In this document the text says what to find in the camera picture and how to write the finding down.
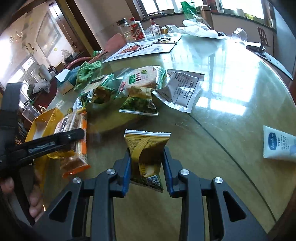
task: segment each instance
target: round table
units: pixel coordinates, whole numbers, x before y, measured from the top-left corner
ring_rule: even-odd
[[[269,232],[296,184],[295,163],[263,158],[263,125],[296,135],[296,107],[280,77],[240,44],[190,35],[182,35],[170,53],[105,63],[102,74],[148,65],[205,74],[192,112],[172,109],[156,97],[158,117],[119,113],[124,101],[120,99],[105,104],[88,116],[92,167],[78,176],[96,177],[123,158],[125,129],[171,132],[167,147],[172,157],[199,177],[222,177]],[[64,110],[75,97],[74,92],[62,97],[67,103]],[[160,177],[165,183],[162,169]],[[52,161],[45,204],[67,183],[61,178],[59,163]],[[159,193],[130,184],[125,198],[114,199],[118,240],[178,240],[182,199],[170,198],[164,189]]]

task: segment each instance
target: yellow box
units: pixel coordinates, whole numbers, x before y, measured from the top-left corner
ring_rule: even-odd
[[[52,135],[58,122],[63,118],[64,115],[58,108],[54,108],[42,113],[33,121],[25,142]],[[36,158],[34,161],[34,167],[40,174],[40,188],[42,192],[49,160],[50,158],[47,155],[44,155],[42,157]]]

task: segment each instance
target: metal screw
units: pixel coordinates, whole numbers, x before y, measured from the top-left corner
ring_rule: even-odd
[[[223,179],[221,177],[215,177],[214,181],[215,183],[222,183]]]
[[[73,178],[72,182],[74,182],[75,184],[81,183],[81,178],[75,177],[75,178]]]
[[[115,173],[115,170],[114,169],[108,169],[107,170],[107,174],[108,175],[113,175]]]
[[[189,174],[189,171],[188,171],[187,169],[182,169],[182,170],[180,171],[180,173],[181,173],[182,175],[186,176],[186,175]]]

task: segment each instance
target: vaseline tube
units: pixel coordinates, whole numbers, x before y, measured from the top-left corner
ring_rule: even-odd
[[[263,126],[263,157],[296,161],[296,137],[285,132]]]

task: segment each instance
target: black line on table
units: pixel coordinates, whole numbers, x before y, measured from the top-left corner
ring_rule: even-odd
[[[204,128],[201,123],[198,122],[198,120],[196,120],[192,115],[190,115],[188,113],[188,115],[206,132],[208,133],[208,135],[226,152],[226,154],[231,158],[231,160],[238,166],[238,168],[243,172],[243,174],[247,177],[247,179],[250,181],[250,183],[253,185],[253,187],[256,189],[256,191],[259,193],[260,197],[263,199],[263,202],[265,203],[265,205],[267,206],[274,222],[276,222],[276,218],[274,216],[274,214],[272,213],[272,210],[270,209],[269,205],[267,204],[265,198],[263,197],[263,195],[261,194],[261,192],[259,191],[259,189],[256,187],[255,183],[253,183],[253,181],[251,180],[251,178],[248,176],[248,174],[244,171],[244,169],[238,164],[238,162],[233,158],[233,156],[224,148],[224,146],[222,146],[222,144],[206,129]]]

